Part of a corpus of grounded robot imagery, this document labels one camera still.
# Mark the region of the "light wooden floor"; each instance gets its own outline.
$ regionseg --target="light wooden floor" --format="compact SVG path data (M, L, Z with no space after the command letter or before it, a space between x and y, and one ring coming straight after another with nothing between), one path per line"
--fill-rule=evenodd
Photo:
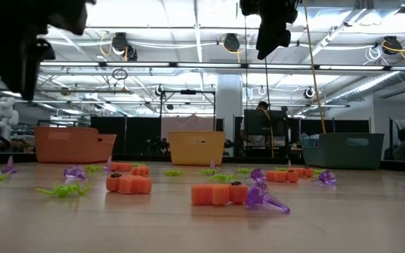
M170 164L148 165L150 195L107 193L99 172L87 174L92 189L85 196L58 199L34 189L63 182L66 166L17 164L18 174L0 182L0 252L405 253L405 173L334 171L334 188L308 179L268 183L291 208L284 215L192 207L191 184L208 179L201 168L181 168L184 176L172 178L162 175Z

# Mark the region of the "ceiling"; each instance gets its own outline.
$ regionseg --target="ceiling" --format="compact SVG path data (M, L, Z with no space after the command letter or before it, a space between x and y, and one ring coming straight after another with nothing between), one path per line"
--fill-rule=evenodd
M317 65L405 65L403 55L393 56L380 54L371 47L383 41L385 36L396 36L405 49L405 11L388 7L371 10L354 10L353 6L332 6L326 0L309 1L308 18L311 42L314 47L314 63ZM394 1L401 7L401 1ZM180 62L180 63L261 63L257 59L255 44L257 41L260 17L244 17L236 0L99 0L95 6L87 6L89 17L83 36L50 28L46 38L53 44L56 61L60 62L119 62L124 57L110 51L110 40L116 32L126 32L127 39L138 53L138 62ZM298 8L297 20L288 25L292 32L288 48L278 48L267 57L268 64L310 64L309 38L306 29L304 9ZM219 43L226 33L236 33L242 53L230 53ZM318 46L331 34L329 42ZM50 103L38 103L40 107L51 112L56 109L68 109L71 114L107 114L107 115L157 115L158 105L141 105L144 102L158 101L155 88L159 84L166 90L195 89L215 91L217 75L225 74L219 70L197 69L179 71L179 69L154 69L151 76L147 67L125 68L130 74L125 80L111 78L110 68L57 68L42 67L38 89L84 90L63 96L60 93L38 92L35 100ZM269 84L269 99L272 104L306 104L313 101L303 97L303 91L314 86L310 71L306 72L263 72L239 69L235 72L242 78L244 89L248 90L252 103L266 100L260 89ZM329 97L335 92L347 88L367 77L367 74L351 72L318 73L316 82L321 90L321 98ZM133 91L129 95L120 89ZM195 103L180 105L174 110L166 110L168 115L181 113L198 113L201 115L213 112L211 98L202 95L189 96L176 94L168 103ZM98 109L89 103L64 104L57 101L101 100L119 101L108 108Z

